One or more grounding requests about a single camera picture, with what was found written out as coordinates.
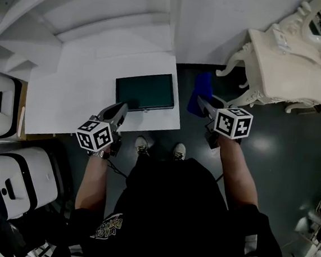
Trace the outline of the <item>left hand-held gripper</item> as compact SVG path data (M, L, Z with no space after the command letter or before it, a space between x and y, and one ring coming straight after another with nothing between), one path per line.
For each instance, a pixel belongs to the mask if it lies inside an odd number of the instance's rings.
M121 145L118 130L128 110L127 103L119 102L92 115L75 132L80 147L93 154L102 154L102 157L115 157Z

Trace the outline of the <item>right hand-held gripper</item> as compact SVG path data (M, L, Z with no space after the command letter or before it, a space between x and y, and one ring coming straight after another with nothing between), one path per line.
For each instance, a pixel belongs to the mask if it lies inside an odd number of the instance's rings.
M197 116L211 120L205 126L207 130L205 138L210 148L218 147L219 134L236 140L238 143L249 136L253 115L246 110L237 107L232 108L232 104L215 95L211 96L210 101L197 96L197 104Z

